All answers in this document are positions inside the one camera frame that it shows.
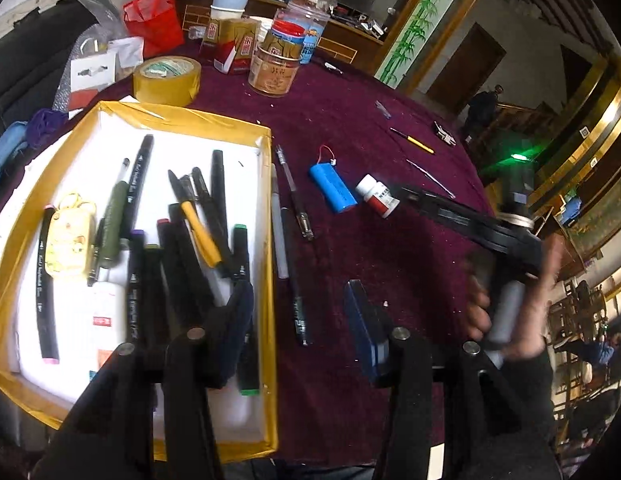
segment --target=hand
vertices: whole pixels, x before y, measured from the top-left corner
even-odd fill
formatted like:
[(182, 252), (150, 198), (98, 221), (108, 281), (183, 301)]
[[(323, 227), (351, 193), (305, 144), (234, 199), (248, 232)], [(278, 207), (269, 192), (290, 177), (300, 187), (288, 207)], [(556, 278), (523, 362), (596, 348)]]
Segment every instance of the hand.
[[(555, 286), (561, 268), (564, 240), (552, 235), (544, 241), (544, 258), (539, 278), (527, 287), (524, 303), (513, 330), (513, 338), (503, 350), (504, 358), (522, 360), (537, 357), (546, 348), (542, 337), (548, 315), (547, 300)], [(486, 312), (491, 303), (488, 292), (475, 278), (469, 276), (466, 329), (468, 336), (480, 341), (491, 329), (491, 318)]]

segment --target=packing tape roll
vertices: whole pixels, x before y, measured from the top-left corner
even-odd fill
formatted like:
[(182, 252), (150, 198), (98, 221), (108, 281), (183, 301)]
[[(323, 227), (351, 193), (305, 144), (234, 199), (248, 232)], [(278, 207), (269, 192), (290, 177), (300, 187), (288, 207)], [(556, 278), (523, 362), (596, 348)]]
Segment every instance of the packing tape roll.
[(132, 92), (142, 103), (187, 106), (199, 92), (202, 66), (183, 56), (160, 56), (132, 74)]

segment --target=doorway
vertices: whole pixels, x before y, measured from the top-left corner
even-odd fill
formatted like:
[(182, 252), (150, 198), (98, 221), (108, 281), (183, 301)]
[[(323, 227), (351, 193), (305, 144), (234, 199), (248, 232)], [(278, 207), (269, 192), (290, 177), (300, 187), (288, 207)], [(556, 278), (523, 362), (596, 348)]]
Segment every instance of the doorway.
[(495, 70), (506, 51), (475, 23), (427, 91), (456, 116)]

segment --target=maroon tablecloth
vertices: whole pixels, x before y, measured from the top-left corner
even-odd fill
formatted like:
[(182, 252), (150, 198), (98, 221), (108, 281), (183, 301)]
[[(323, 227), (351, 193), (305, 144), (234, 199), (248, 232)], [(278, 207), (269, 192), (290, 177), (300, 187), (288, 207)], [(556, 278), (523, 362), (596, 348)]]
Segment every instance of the maroon tablecloth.
[[(180, 54), (191, 53), (186, 47)], [(365, 203), (334, 214), (308, 176), (319, 146), (334, 151), (336, 169), (351, 189), (370, 173), (386, 184), (410, 183), (442, 192), (405, 161), (409, 158), (436, 176), (459, 202), (490, 211), (463, 148), (459, 143), (451, 148), (432, 133), (433, 114), (376, 79), (340, 67), (343, 76), (319, 64), (303, 67), (291, 92), (281, 98), (257, 94), (245, 76), (226, 76), (206, 67), (190, 106), (271, 128), (273, 144), (283, 146), (302, 193), (316, 240), (309, 243), (296, 236), (295, 250), (314, 344), (297, 345), (287, 283), (275, 280), (278, 456), (327, 465), (374, 460), (387, 413), (387, 393), (367, 383), (356, 361), (343, 314), (346, 282), (362, 280), (371, 301), (388, 301), (389, 314), (412, 332), (437, 343), (456, 343), (462, 338), (465, 306), (461, 263), (471, 243), (401, 205), (387, 219)], [(116, 100), (131, 91), (130, 80), (124, 80), (98, 98)], [(393, 115), (390, 120), (376, 108), (376, 100)], [(395, 136), (390, 126), (432, 147), (435, 154)], [(2, 185), (0, 208), (21, 176), (23, 169)], [(289, 205), (283, 171), (278, 178), (282, 205)], [(433, 392), (437, 444), (443, 440), (442, 395), (440, 389)]]

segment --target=yellow pen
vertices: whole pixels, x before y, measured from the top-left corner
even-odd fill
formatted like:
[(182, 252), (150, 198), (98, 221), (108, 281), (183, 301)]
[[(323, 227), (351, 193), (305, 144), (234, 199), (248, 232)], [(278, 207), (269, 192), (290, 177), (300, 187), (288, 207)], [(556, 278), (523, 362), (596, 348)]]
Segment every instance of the yellow pen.
[(211, 269), (214, 269), (222, 261), (222, 255), (220, 254), (219, 249), (215, 245), (215, 242), (212, 241), (210, 233), (199, 221), (197, 212), (194, 210), (193, 204), (188, 202), (186, 190), (184, 190), (184, 186), (179, 181), (175, 173), (168, 170), (168, 178), (170, 179), (170, 184), (175, 192), (175, 197), (184, 212), (184, 216), (193, 230), (195, 247), (202, 255), (206, 265), (208, 265)]
[(413, 139), (413, 137), (408, 136), (407, 134), (403, 134), (402, 132), (400, 132), (399, 130), (396, 130), (395, 128), (390, 128), (390, 130), (394, 133), (394, 134), (398, 134), (399, 137), (403, 137), (404, 139), (406, 139), (408, 142), (412, 142), (413, 144), (415, 144), (416, 146), (419, 146), (422, 150), (424, 150), (425, 152), (431, 153), (431, 155), (434, 155), (435, 152), (429, 148), (427, 145), (422, 144), (421, 142), (419, 142), (417, 139)]

